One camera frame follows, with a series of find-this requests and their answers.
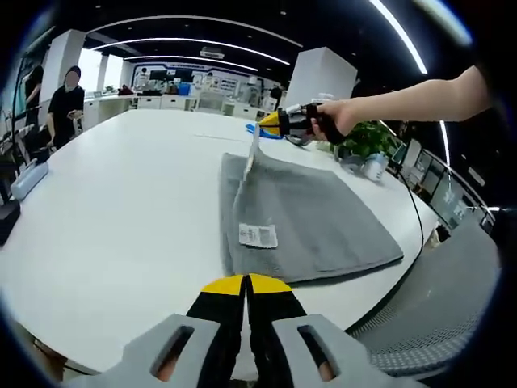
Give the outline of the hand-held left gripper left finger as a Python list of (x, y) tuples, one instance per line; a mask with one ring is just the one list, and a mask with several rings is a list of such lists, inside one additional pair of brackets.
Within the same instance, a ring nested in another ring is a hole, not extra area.
[(81, 387), (227, 387), (241, 347), (245, 277), (204, 286), (185, 315), (172, 314), (125, 345), (109, 370)]

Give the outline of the person's right hand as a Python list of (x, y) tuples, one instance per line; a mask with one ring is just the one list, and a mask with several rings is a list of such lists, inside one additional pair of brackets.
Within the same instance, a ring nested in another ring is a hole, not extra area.
[(328, 141), (337, 145), (343, 142), (346, 136), (358, 124), (357, 101), (344, 99), (326, 102), (316, 106), (317, 114), (333, 122), (332, 125), (320, 125), (317, 118), (311, 118), (313, 137), (319, 141)]

